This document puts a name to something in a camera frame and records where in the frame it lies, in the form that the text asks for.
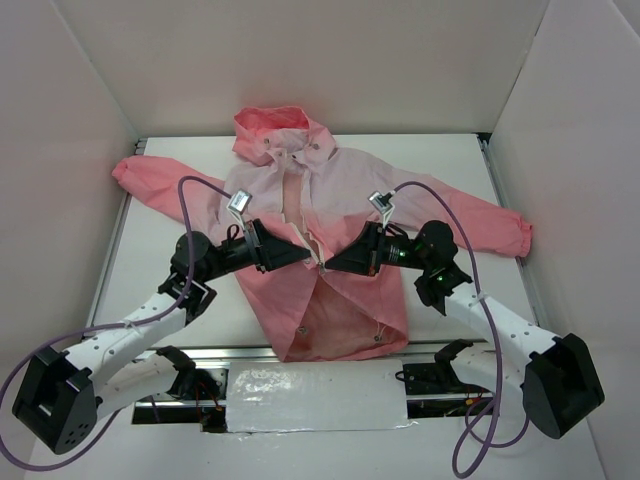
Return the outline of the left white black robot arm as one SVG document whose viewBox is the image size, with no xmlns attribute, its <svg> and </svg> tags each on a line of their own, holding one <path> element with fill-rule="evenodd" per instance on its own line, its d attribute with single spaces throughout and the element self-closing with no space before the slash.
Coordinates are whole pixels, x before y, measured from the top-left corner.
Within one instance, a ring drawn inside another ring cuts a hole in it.
<svg viewBox="0 0 640 480">
<path fill-rule="evenodd" d="M 77 448 L 99 421 L 141 398 L 164 392 L 176 399 L 189 396 L 199 371 L 184 353 L 168 346 L 145 359 L 140 354 L 207 310 L 217 295 L 210 281 L 247 267 L 270 272 L 310 255 L 258 220 L 220 245 L 202 232 L 183 235 L 168 278 L 137 310 L 64 351 L 46 346 L 34 354 L 13 415 L 54 454 L 62 455 Z"/>
</svg>

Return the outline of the pink hooded zip jacket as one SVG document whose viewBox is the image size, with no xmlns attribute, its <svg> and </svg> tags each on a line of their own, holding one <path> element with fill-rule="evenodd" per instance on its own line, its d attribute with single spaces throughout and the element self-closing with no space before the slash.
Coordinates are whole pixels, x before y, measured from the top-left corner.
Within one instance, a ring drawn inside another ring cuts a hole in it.
<svg viewBox="0 0 640 480">
<path fill-rule="evenodd" d="M 408 342 L 400 271 L 373 277 L 332 271 L 327 260 L 347 247 L 376 213 L 369 196 L 395 190 L 393 222 L 416 231 L 448 223 L 455 242 L 477 252 L 524 257 L 533 230 L 524 217 L 457 190 L 430 175 L 396 168 L 361 150 L 340 147 L 330 131 L 296 106 L 245 108 L 234 118 L 239 163 L 225 179 L 166 157 L 131 156 L 113 170 L 118 184 L 145 206 L 222 241 L 233 219 L 224 195 L 253 198 L 249 218 L 311 257 L 269 273 L 254 267 L 236 279 L 273 350 L 287 353 L 297 335 L 318 344 Z"/>
</svg>

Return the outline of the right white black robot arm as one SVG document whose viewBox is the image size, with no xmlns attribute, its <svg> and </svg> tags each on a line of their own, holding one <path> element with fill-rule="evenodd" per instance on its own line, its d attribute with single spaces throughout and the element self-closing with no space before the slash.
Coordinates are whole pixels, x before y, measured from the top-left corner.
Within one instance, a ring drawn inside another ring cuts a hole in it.
<svg viewBox="0 0 640 480">
<path fill-rule="evenodd" d="M 441 350 L 435 379 L 446 391 L 464 384 L 519 403 L 544 435 L 559 439 L 603 404 L 604 390 L 586 343 L 526 321 L 489 294 L 455 263 L 448 224 L 430 221 L 414 238 L 368 222 L 349 246 L 327 261 L 330 270 L 375 276 L 383 266 L 416 269 L 421 303 L 451 317 L 490 343 L 491 351 L 458 340 Z"/>
</svg>

